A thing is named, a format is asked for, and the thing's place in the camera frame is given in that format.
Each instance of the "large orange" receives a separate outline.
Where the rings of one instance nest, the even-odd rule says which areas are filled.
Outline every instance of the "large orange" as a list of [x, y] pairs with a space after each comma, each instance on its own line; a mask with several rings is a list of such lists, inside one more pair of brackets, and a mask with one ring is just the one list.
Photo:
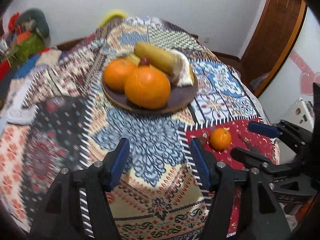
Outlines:
[[228, 148], [231, 143], [231, 134], [223, 128], [214, 129], [210, 135], [211, 146], [221, 152]]
[[124, 83], [137, 66], [125, 58], [112, 60], [104, 70], [104, 81], [114, 91], [123, 92]]
[[135, 69], [124, 85], [124, 93], [134, 104], [146, 109], [163, 107], [170, 96], [171, 87], [167, 76], [160, 70], [140, 66]]

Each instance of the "plate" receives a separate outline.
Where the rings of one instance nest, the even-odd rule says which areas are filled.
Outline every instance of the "plate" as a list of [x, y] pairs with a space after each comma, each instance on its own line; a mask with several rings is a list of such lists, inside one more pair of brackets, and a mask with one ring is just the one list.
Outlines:
[[196, 75], [193, 73], [194, 84], [193, 86], [186, 87], [171, 87], [170, 97], [168, 99], [167, 104], [157, 110], [148, 110], [142, 107], [139, 107], [133, 103], [131, 103], [127, 96], [124, 93], [117, 93], [109, 89], [104, 81], [103, 72], [101, 75], [101, 84], [102, 90], [107, 99], [111, 101], [116, 106], [120, 106], [126, 110], [131, 112], [141, 113], [141, 114], [165, 114], [170, 112], [176, 112], [180, 109], [185, 108], [192, 100], [195, 98], [197, 90], [198, 90], [198, 81]]

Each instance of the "blue gripper pad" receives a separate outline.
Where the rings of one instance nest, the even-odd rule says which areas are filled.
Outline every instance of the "blue gripper pad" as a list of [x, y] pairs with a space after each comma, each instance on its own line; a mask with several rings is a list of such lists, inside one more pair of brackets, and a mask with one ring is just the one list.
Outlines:
[[121, 138], [116, 149], [108, 152], [103, 159], [105, 169], [109, 171], [108, 191], [111, 191], [119, 184], [124, 165], [130, 153], [130, 143], [127, 138]]
[[190, 152], [202, 185], [208, 191], [215, 191], [219, 184], [219, 175], [215, 171], [217, 160], [213, 153], [205, 151], [198, 138], [191, 140]]
[[251, 121], [248, 123], [248, 130], [250, 132], [258, 133], [269, 138], [275, 138], [280, 136], [279, 130], [276, 126], [271, 126], [255, 121]]

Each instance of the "baseboard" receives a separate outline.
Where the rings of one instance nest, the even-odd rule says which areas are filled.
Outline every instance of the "baseboard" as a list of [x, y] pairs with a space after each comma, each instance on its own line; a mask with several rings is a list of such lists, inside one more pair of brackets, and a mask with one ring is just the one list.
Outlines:
[[235, 60], [236, 62], [240, 62], [240, 59], [236, 56], [232, 56], [232, 55], [229, 55], [229, 54], [224, 54], [224, 53], [221, 53], [221, 52], [216, 52], [216, 51], [211, 51], [213, 54], [217, 55], [217, 56], [220, 56], [220, 57], [225, 57], [225, 58], [229, 58], [229, 59], [233, 59]]

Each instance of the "floor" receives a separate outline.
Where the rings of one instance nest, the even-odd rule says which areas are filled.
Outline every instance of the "floor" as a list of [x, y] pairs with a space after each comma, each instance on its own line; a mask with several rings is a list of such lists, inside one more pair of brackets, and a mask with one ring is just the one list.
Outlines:
[[235, 68], [237, 71], [240, 72], [241, 74], [241, 81], [242, 83], [249, 88], [252, 91], [252, 88], [249, 84], [249, 82], [246, 79], [246, 74], [245, 74], [245, 70], [242, 67], [242, 65], [240, 64], [240, 62], [237, 62], [234, 59], [230, 59], [230, 58], [225, 58], [225, 57], [221, 57], [221, 56], [217, 56], [219, 60], [221, 60], [224, 64], [226, 65], [230, 65], [231, 67]]

